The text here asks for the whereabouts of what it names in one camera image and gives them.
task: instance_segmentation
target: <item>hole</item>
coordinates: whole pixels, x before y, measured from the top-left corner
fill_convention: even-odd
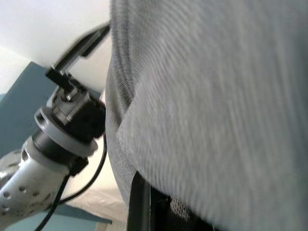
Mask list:
[[[10,208],[7,205],[2,205],[2,209],[6,212],[9,211]]]
[[[9,200],[11,198],[11,194],[9,192],[4,192],[3,196],[5,199]]]
[[[39,192],[34,192],[34,193],[32,193],[32,196],[33,197],[36,197],[36,196],[38,196],[39,195]]]
[[[45,201],[47,201],[50,198],[51,194],[48,194],[45,198]]]
[[[13,164],[10,164],[8,165],[8,167],[15,167],[15,166],[18,166],[19,163],[13,163]]]
[[[23,150],[23,153],[21,154],[21,158],[23,161],[27,161],[29,159],[28,153]]]
[[[39,114],[37,115],[37,120],[38,120],[38,122],[39,122],[40,124],[42,124],[42,123],[44,122],[44,117],[42,116],[41,113],[39,113]]]
[[[27,192],[27,188],[25,186],[20,186],[19,187],[19,191],[21,191],[22,193],[26,193]]]

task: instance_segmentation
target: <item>gray sweater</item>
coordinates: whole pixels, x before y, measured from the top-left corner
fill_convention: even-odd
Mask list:
[[[226,231],[308,229],[308,0],[113,0],[111,164]]]

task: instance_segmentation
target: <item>teal wall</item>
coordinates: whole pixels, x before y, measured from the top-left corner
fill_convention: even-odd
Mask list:
[[[2,100],[2,98],[5,96],[5,94],[0,94],[0,101]]]
[[[33,231],[44,219],[46,213],[40,213],[8,227],[5,231]],[[53,215],[44,231],[95,231],[96,222]]]

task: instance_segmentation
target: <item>white wall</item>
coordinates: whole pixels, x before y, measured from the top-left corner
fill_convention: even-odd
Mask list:
[[[109,21],[109,0],[0,1],[0,45],[50,66],[80,35]],[[110,38],[71,73],[96,90],[105,86]]]
[[[30,60],[0,46],[0,95],[7,93]]]

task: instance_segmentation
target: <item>floor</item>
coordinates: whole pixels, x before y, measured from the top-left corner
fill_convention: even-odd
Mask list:
[[[98,223],[96,231],[126,231],[126,223],[113,221],[112,224]]]

